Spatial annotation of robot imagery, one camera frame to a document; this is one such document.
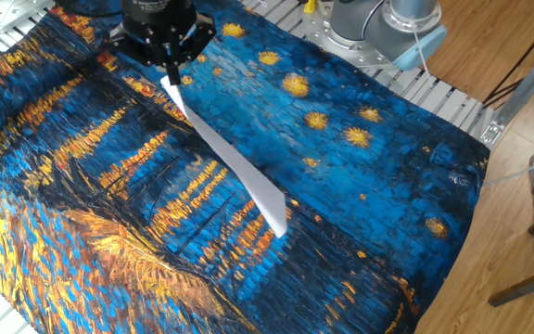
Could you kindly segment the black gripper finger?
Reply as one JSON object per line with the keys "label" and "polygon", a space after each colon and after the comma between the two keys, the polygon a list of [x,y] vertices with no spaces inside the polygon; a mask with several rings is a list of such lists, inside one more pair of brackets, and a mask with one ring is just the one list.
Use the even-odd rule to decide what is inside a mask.
{"label": "black gripper finger", "polygon": [[147,67],[166,71],[173,84],[173,27],[161,25],[119,25],[111,31],[110,44],[126,57]]}
{"label": "black gripper finger", "polygon": [[172,84],[181,83],[179,67],[195,60],[216,33],[212,16],[182,13],[172,25]]}

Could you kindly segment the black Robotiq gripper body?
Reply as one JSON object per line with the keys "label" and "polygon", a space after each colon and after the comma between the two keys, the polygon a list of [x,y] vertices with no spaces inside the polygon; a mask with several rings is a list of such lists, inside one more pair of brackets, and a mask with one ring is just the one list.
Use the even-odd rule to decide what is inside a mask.
{"label": "black Robotiq gripper body", "polygon": [[200,14],[189,0],[121,0],[121,52],[143,65],[181,65],[200,54]]}

